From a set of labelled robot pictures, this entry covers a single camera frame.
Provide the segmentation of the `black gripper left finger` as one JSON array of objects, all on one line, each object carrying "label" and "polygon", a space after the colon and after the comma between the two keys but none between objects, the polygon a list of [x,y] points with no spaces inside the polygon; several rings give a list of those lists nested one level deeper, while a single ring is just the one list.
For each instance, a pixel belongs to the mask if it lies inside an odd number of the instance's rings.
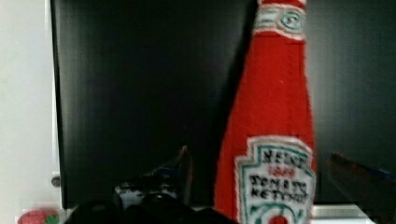
[{"label": "black gripper left finger", "polygon": [[188,204],[191,196],[192,156],[186,146],[157,168],[122,181],[114,188],[117,206],[139,205],[152,194],[165,194]]}]

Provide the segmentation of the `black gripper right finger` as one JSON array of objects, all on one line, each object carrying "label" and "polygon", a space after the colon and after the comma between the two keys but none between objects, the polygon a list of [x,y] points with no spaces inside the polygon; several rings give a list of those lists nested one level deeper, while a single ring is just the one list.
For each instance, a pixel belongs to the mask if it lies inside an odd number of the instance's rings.
[{"label": "black gripper right finger", "polygon": [[328,159],[328,176],[374,224],[395,224],[395,174],[333,153]]}]

